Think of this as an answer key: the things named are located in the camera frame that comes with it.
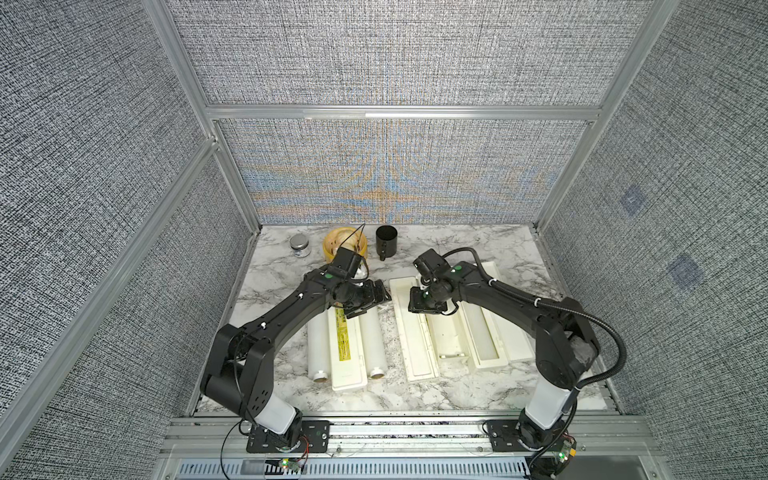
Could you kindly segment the white wrap dispenser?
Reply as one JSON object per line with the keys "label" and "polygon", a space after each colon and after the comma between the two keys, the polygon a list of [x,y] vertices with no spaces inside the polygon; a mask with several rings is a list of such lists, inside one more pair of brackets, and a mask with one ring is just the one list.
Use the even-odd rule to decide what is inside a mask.
{"label": "white wrap dispenser", "polygon": [[389,291],[406,377],[409,382],[436,379],[441,366],[469,357],[469,347],[459,315],[442,316],[408,310],[410,290],[419,284],[415,277],[391,279]]}
{"label": "white wrap dispenser", "polygon": [[344,310],[328,310],[331,385],[334,392],[357,390],[368,383],[359,320],[347,318]]}
{"label": "white wrap dispenser", "polygon": [[507,366],[509,363],[529,361],[534,359],[533,341],[521,328],[502,318],[486,308],[482,308],[486,323],[490,330],[498,358],[492,361],[481,361],[474,345],[471,332],[465,316],[464,304],[459,307],[459,320],[463,329],[464,343],[468,347],[469,368],[473,370],[493,370]]}

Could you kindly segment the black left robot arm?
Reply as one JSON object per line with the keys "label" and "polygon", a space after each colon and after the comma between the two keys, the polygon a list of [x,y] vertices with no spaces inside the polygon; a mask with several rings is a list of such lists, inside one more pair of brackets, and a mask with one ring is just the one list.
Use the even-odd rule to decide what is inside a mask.
{"label": "black left robot arm", "polygon": [[355,277],[365,258],[346,248],[306,273],[298,287],[259,318],[227,324],[215,334],[200,383],[201,393],[240,418],[293,444],[301,435],[301,412],[274,393],[274,360],[305,324],[331,307],[346,318],[389,302],[381,280]]}

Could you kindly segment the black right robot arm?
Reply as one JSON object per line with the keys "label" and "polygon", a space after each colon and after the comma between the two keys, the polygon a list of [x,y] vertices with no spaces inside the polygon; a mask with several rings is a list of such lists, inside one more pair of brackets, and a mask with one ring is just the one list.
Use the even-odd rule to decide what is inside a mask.
{"label": "black right robot arm", "polygon": [[583,376],[600,353],[599,342],[580,305],[538,297],[505,284],[483,266],[454,265],[429,249],[414,260],[420,287],[410,290],[412,313],[448,314],[450,305],[474,305],[517,326],[535,342],[539,374],[534,393],[518,420],[524,448],[541,451],[567,429],[563,415],[585,386]]}

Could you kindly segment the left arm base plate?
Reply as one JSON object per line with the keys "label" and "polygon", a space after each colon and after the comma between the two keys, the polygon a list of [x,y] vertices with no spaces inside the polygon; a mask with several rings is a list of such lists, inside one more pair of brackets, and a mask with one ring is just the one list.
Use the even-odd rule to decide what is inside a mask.
{"label": "left arm base plate", "polygon": [[293,423],[283,434],[266,427],[252,427],[246,445],[246,452],[256,453],[326,453],[330,440],[331,423],[326,420],[302,420]]}

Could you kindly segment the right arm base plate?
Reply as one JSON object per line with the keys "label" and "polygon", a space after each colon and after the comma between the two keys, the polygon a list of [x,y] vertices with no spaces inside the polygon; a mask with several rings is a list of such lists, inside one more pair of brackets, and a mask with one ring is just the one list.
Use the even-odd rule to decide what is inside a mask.
{"label": "right arm base plate", "polygon": [[[556,433],[561,432],[564,424],[564,418],[556,421],[552,429],[549,430],[551,433],[550,437]],[[539,442],[537,445],[539,445],[540,448],[529,448],[522,441],[522,437],[520,436],[520,428],[518,427],[518,420],[516,419],[486,420],[481,424],[480,428],[490,441],[492,451],[497,453],[522,452],[524,454],[533,454],[546,446],[549,441],[551,441],[551,438],[547,437],[547,434],[545,434],[544,439],[547,441],[536,440],[536,442]],[[570,451],[571,448],[575,449],[576,445],[577,442],[575,437],[570,435],[570,433],[565,432],[554,445],[548,448],[548,451],[560,451],[562,449],[565,449],[565,451]]]}

